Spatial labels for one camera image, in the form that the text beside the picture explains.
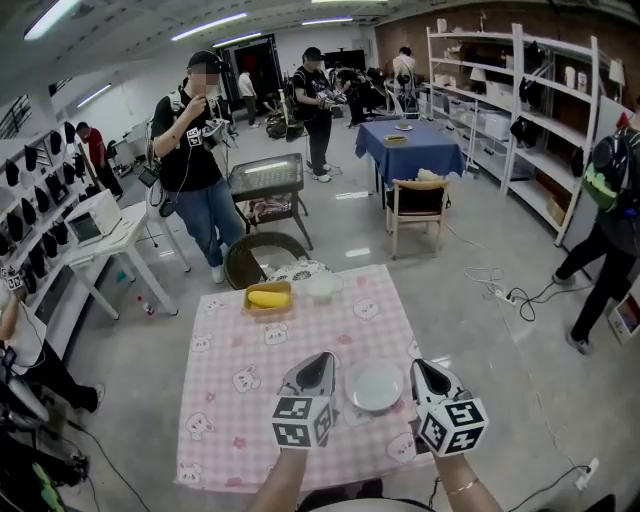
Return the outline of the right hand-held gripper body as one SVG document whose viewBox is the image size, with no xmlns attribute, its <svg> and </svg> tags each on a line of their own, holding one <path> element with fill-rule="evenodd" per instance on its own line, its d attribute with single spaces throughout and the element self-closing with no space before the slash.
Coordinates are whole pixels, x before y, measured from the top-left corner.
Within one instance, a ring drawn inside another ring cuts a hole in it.
<svg viewBox="0 0 640 512">
<path fill-rule="evenodd" d="M 419 405 L 417 413 L 421 421 L 418 435 L 438 457 L 474 450 L 489 425 L 479 398 Z"/>
</svg>

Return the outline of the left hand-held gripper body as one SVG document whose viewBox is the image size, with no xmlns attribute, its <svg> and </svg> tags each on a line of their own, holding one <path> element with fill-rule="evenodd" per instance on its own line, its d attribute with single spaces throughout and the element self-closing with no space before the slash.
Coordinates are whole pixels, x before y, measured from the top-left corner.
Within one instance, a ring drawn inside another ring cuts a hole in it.
<svg viewBox="0 0 640 512">
<path fill-rule="evenodd" d="M 326 445 L 334 426 L 330 396 L 277 396 L 271 426 L 281 449 L 310 450 Z"/>
</svg>

